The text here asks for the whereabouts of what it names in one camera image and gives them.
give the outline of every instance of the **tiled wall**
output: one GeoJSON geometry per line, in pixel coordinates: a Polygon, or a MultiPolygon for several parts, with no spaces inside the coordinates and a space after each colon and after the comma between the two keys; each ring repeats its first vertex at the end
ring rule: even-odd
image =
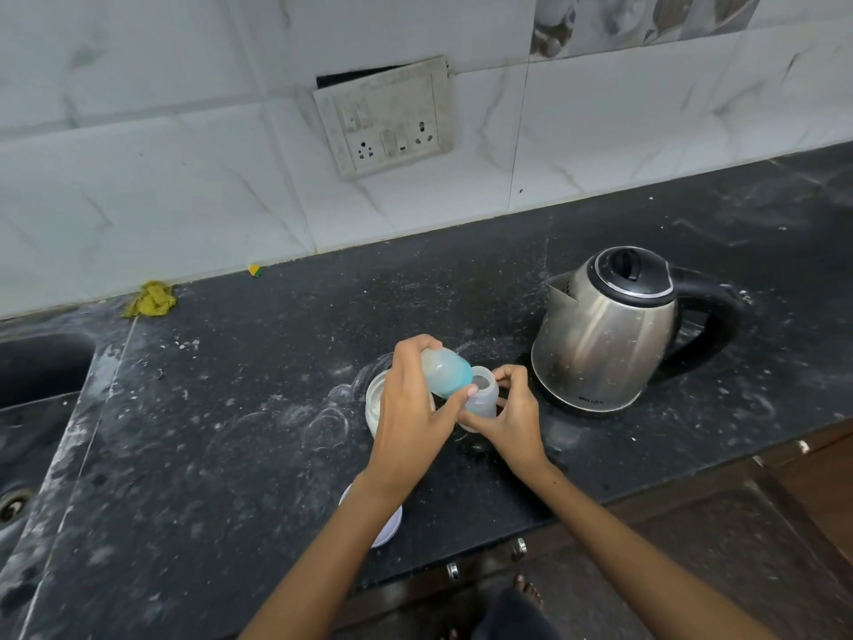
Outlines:
{"type": "Polygon", "coordinates": [[[572,58],[536,7],[0,1],[0,316],[853,139],[853,0],[572,58]],[[439,54],[453,152],[341,181],[315,76],[439,54]]]}

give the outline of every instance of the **hand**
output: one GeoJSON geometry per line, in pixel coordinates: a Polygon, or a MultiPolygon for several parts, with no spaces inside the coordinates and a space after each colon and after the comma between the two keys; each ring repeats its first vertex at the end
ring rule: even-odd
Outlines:
{"type": "Polygon", "coordinates": [[[432,412],[421,353],[441,341],[428,334],[400,341],[385,377],[376,440],[363,478],[382,496],[400,505],[429,469],[450,437],[459,412],[477,392],[471,384],[456,391],[432,412]]]}
{"type": "Polygon", "coordinates": [[[463,411],[459,421],[485,435],[513,473],[529,483],[536,473],[549,465],[539,434],[539,403],[527,385],[524,366],[501,366],[495,371],[495,379],[498,386],[509,389],[501,414],[497,418],[484,418],[463,411]]]}

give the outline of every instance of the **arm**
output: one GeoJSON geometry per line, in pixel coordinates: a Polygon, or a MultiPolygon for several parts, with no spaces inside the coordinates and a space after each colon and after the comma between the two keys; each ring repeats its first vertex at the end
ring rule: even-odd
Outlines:
{"type": "Polygon", "coordinates": [[[560,518],[655,637],[776,638],[586,496],[549,462],[539,434],[539,406],[524,367],[503,366],[495,377],[510,388],[502,413],[487,420],[463,412],[460,421],[492,441],[515,475],[560,518]]]}
{"type": "Polygon", "coordinates": [[[450,437],[469,392],[477,390],[460,389],[432,413],[421,352],[440,347],[441,342],[425,334],[397,344],[368,467],[240,640],[307,640],[328,634],[370,545],[450,437]]]}

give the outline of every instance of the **sink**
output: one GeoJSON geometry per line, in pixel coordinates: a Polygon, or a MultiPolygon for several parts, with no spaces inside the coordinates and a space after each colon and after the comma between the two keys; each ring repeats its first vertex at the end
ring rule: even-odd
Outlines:
{"type": "Polygon", "coordinates": [[[82,334],[0,342],[0,570],[27,524],[89,373],[95,343],[82,334]]]}

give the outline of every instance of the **stainless steel kettle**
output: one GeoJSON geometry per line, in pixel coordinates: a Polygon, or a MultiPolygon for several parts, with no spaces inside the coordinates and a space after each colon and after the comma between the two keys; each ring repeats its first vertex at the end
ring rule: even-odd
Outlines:
{"type": "Polygon", "coordinates": [[[649,380],[708,361],[737,333],[743,312],[718,280],[635,246],[605,249],[547,284],[533,372],[561,402],[597,413],[629,406],[649,380]],[[673,350],[685,310],[706,313],[705,327],[673,350]]]}

